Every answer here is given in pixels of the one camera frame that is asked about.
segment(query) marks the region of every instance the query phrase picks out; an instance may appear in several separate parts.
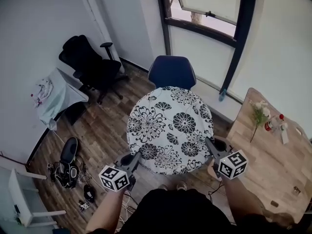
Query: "wooden floor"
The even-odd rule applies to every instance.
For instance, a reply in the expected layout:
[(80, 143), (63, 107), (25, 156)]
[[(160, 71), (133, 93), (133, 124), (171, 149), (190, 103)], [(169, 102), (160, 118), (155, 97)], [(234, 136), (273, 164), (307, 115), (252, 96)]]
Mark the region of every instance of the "wooden floor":
[[(96, 103), (98, 93), (96, 91), (90, 93), (91, 105), (87, 105), (87, 111), (74, 126), (68, 123), (65, 116), (58, 120), (57, 134), (62, 141), (50, 131), (30, 163), (31, 172), (48, 177), (46, 181), (35, 181), (47, 210), (65, 210), (67, 214), (57, 216), (55, 220), (60, 226), (70, 229), (73, 234), (84, 233), (88, 220), (104, 198), (105, 192), (91, 179), (89, 184), (95, 188), (97, 193), (96, 203), (84, 212), (80, 212), (78, 201), (84, 200), (84, 184), (77, 183), (74, 189), (64, 189), (57, 182), (51, 182), (46, 166), (47, 163), (59, 161), (63, 142), (69, 137), (75, 136), (80, 142), (78, 154), (85, 162), (87, 171), (99, 183), (98, 173), (101, 169), (106, 164), (115, 161), (120, 154), (128, 152), (126, 139), (128, 115), (135, 103), (154, 89), (154, 85), (148, 81), (147, 73), (126, 63), (124, 66), (130, 81), (122, 81), (116, 85), (116, 89), (124, 96), (123, 100), (119, 100), (114, 93), (109, 92), (104, 98), (103, 104), (98, 105)], [(213, 115), (213, 120), (214, 134), (226, 137), (229, 124), (216, 115)], [(207, 167), (203, 165), (189, 174), (165, 176), (153, 174), (139, 166), (135, 173), (137, 181), (131, 194), (136, 201), (140, 202), (150, 190), (159, 185), (165, 184), (168, 187), (173, 187), (176, 181), (184, 180), (189, 188), (195, 188), (207, 195), (208, 191), (213, 191), (218, 187), (219, 182), (210, 177), (206, 171)], [(224, 188), (221, 187), (212, 197), (214, 205), (219, 207), (233, 222)], [(132, 200), (129, 205), (135, 206)], [(121, 216), (126, 219), (124, 208)]]

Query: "flower stem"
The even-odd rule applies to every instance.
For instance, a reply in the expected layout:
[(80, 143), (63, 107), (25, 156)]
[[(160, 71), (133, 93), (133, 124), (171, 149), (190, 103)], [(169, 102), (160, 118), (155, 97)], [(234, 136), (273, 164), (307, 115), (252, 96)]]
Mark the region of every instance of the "flower stem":
[(250, 143), (252, 142), (253, 138), (254, 138), (254, 135), (255, 135), (255, 132), (257, 131), (258, 129), (258, 126), (255, 127), (255, 130), (254, 130), (254, 133), (253, 133), (253, 136), (252, 136), (252, 139), (250, 140)]

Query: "person's left arm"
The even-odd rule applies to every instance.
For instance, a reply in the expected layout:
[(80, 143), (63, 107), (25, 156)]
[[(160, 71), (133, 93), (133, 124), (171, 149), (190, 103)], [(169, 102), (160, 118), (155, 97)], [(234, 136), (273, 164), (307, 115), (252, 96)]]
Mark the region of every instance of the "person's left arm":
[(122, 198), (125, 189), (119, 192), (109, 191), (100, 206), (89, 220), (86, 232), (96, 229), (105, 229), (108, 233), (114, 233), (118, 224), (122, 206)]

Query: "floral tablecloth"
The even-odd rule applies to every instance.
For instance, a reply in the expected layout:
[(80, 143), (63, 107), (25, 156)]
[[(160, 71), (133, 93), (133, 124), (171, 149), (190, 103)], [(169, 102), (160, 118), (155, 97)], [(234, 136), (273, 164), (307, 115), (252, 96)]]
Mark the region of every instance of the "floral tablecloth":
[(193, 92), (157, 88), (140, 99), (130, 113), (127, 139), (131, 154), (158, 174), (190, 172), (209, 157), (205, 138), (213, 138), (208, 106)]

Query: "window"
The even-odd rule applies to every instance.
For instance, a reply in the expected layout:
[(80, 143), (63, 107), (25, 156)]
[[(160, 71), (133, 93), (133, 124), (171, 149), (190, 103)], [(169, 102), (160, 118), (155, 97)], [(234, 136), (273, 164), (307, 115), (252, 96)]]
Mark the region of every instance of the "window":
[(169, 0), (170, 18), (219, 31), (233, 38), (240, 0)]

